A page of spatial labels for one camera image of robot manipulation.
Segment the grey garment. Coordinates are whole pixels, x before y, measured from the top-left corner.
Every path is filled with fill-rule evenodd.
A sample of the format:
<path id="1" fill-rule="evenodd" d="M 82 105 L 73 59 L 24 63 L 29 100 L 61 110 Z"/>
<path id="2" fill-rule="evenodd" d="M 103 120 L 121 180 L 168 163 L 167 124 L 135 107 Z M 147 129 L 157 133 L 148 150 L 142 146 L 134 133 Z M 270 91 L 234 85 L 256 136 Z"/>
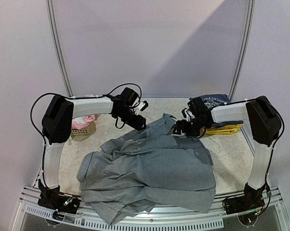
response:
<path id="1" fill-rule="evenodd" d="M 81 198 L 107 224 L 157 204 L 210 210 L 216 187 L 211 155 L 199 139 L 171 135 L 174 124 L 164 114 L 84 157 L 77 174 Z"/>

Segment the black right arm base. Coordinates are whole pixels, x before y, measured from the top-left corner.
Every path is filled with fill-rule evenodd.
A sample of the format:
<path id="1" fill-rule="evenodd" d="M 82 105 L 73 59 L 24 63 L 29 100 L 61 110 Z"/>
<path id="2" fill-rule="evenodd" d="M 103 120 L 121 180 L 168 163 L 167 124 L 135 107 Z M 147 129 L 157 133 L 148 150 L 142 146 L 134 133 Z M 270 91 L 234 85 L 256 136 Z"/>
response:
<path id="1" fill-rule="evenodd" d="M 263 199 L 263 191 L 266 190 L 268 196 L 268 202 L 265 203 Z M 222 201 L 222 206 L 227 214 L 240 213 L 248 210 L 254 210 L 261 208 L 260 211 L 255 213 L 255 216 L 259 216 L 266 211 L 271 201 L 271 189 L 267 182 L 258 189 L 254 189 L 248 185 L 244 186 L 243 196 L 228 196 Z"/>

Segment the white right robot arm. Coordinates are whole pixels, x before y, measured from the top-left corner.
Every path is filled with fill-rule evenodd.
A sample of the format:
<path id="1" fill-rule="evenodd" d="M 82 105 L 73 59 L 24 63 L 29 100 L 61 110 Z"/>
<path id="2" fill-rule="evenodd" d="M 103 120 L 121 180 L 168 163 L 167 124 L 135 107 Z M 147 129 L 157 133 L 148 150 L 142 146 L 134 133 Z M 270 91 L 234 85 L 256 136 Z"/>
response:
<path id="1" fill-rule="evenodd" d="M 175 123 L 173 133 L 200 138 L 213 124 L 248 121 L 255 142 L 252 170 L 247 188 L 258 190 L 267 183 L 272 151 L 283 133 L 280 114 L 265 96 L 208 108 L 200 97 L 190 100 L 184 119 Z"/>

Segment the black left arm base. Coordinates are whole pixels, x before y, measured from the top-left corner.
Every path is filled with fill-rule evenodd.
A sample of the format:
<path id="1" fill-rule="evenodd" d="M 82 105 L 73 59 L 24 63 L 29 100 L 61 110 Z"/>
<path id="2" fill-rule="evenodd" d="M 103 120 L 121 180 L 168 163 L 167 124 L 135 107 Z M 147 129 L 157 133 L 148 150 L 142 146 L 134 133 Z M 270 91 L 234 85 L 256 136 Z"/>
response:
<path id="1" fill-rule="evenodd" d="M 65 195 L 59 191 L 59 188 L 48 189 L 38 180 L 40 196 L 38 205 L 41 207 L 53 209 L 57 212 L 76 214 L 80 206 L 80 200 L 73 195 Z"/>

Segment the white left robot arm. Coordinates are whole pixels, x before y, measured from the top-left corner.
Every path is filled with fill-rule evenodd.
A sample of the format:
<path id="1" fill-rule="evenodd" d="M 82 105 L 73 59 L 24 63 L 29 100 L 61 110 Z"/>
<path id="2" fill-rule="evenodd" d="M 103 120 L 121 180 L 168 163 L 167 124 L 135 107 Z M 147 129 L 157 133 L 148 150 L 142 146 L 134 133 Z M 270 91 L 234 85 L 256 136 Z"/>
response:
<path id="1" fill-rule="evenodd" d="M 45 187 L 59 187 L 59 165 L 64 143 L 72 130 L 72 120 L 89 115 L 109 114 L 135 130 L 146 127 L 146 119 L 139 112 L 148 107 L 147 101 L 124 97 L 123 95 L 104 97 L 68 98 L 55 94 L 43 118 L 42 134 L 46 140 L 43 155 L 42 179 Z"/>

